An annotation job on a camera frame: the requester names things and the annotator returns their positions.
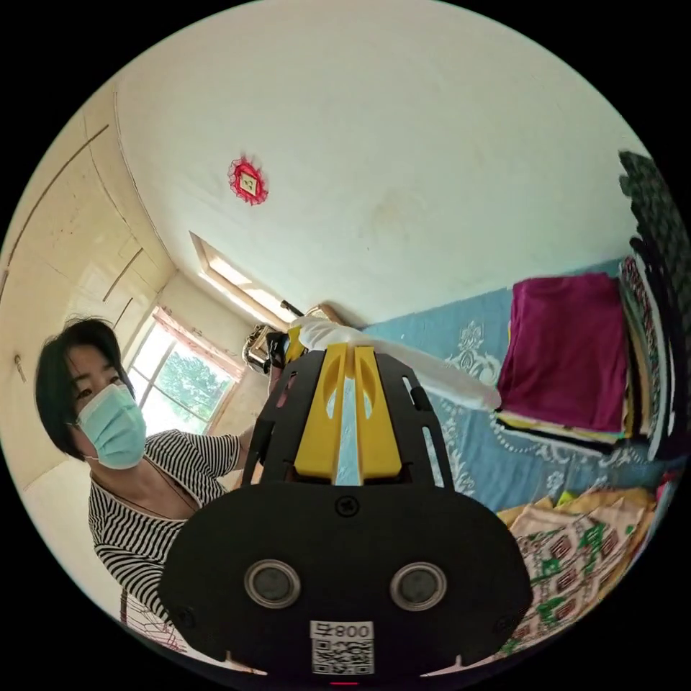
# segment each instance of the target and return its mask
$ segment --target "dark patterned cloth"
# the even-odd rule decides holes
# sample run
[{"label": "dark patterned cloth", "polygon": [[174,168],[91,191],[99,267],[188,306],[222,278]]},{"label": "dark patterned cloth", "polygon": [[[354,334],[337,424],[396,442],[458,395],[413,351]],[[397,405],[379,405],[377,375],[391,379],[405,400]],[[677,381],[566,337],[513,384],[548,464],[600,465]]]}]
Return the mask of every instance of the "dark patterned cloth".
[{"label": "dark patterned cloth", "polygon": [[631,198],[631,211],[649,254],[654,257],[666,290],[669,333],[674,359],[676,393],[674,432],[670,450],[689,451],[691,435],[691,240],[667,184],[655,163],[630,151],[619,153],[626,171],[622,192]]},{"label": "dark patterned cloth", "polygon": [[650,363],[650,429],[651,432],[657,425],[657,417],[660,410],[660,358],[655,342],[655,327],[653,313],[646,289],[638,274],[638,267],[633,257],[626,259],[619,265],[619,279],[623,293],[623,299],[628,302],[633,316],[637,317],[645,337],[644,343],[648,348],[648,361]]}]

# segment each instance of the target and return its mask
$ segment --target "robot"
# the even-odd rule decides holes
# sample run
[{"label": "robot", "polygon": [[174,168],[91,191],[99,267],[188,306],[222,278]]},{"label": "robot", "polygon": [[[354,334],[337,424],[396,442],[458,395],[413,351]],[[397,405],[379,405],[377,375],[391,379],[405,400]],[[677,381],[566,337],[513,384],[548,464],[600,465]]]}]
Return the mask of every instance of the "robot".
[{"label": "robot", "polygon": [[[269,344],[283,371],[240,488],[190,518],[168,553],[171,622],[213,659],[310,685],[404,682],[499,651],[533,601],[528,571],[504,523],[455,492],[415,373],[370,347],[306,351],[299,327]],[[356,487],[334,484],[346,379]]]}]

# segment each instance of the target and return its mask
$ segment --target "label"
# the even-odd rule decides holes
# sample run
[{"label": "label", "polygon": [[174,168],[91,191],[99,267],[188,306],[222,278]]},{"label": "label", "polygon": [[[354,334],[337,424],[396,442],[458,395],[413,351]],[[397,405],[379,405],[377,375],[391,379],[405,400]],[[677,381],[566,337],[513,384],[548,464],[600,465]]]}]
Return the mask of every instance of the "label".
[{"label": "label", "polygon": [[312,672],[374,674],[371,621],[310,621]]}]

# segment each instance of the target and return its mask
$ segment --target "tree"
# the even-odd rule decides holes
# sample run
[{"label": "tree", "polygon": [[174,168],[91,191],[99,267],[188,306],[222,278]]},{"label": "tree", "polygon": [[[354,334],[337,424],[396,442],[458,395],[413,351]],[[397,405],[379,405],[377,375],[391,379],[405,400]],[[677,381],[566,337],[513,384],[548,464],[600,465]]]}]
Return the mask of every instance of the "tree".
[{"label": "tree", "polygon": [[[228,380],[220,379],[201,358],[173,351],[154,383],[174,401],[207,421],[221,400]],[[193,417],[179,408],[176,408],[176,415],[185,422]]]}]

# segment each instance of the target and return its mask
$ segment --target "striped shirt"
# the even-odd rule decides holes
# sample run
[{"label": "striped shirt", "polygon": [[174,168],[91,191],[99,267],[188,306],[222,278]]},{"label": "striped shirt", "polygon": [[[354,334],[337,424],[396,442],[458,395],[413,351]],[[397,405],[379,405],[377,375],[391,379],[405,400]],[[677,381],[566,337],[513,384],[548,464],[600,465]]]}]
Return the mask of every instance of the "striped shirt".
[{"label": "striped shirt", "polygon": [[[149,437],[145,454],[203,507],[225,493],[217,478],[237,465],[240,439],[172,430]],[[168,617],[158,599],[158,583],[184,523],[130,508],[91,483],[89,527],[96,555],[127,592],[162,619]]]}]

